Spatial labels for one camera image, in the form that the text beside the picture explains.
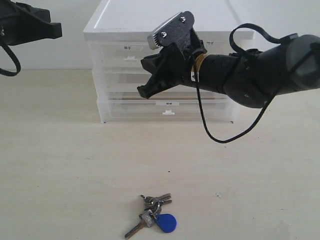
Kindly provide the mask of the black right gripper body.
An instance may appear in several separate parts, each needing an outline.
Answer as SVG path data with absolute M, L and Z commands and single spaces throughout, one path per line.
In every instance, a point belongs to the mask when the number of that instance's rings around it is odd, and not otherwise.
M 160 44 L 158 49 L 165 54 L 165 72 L 163 74 L 151 74 L 151 76 L 166 79 L 170 82 L 169 89 L 178 85 L 191 87 L 192 61 L 196 58 L 196 55 L 207 52 L 204 42 L 194 30 L 194 23 L 194 15 L 190 11 L 184 11 L 163 27 L 157 35 Z

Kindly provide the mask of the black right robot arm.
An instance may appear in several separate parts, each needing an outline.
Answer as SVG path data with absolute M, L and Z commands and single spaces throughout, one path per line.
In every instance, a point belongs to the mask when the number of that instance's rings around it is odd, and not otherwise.
M 159 25 L 149 36 L 151 49 L 159 53 L 141 60 L 150 73 L 148 82 L 137 88 L 141 97 L 150 97 L 186 86 L 226 95 L 236 103 L 262 108 L 272 96 L 315 90 L 320 87 L 320 38 L 296 33 L 275 38 L 262 27 L 244 23 L 242 29 L 261 34 L 273 48 L 243 49 L 229 35 L 232 53 L 209 54 L 194 30 L 190 11 L 179 12 Z

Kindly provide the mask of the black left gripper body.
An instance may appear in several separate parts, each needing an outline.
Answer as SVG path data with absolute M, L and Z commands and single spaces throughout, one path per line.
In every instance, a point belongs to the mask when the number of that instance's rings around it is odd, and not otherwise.
M 0 39 L 17 46 L 62 37 L 62 24 L 52 22 L 51 11 L 23 2 L 0 2 Z

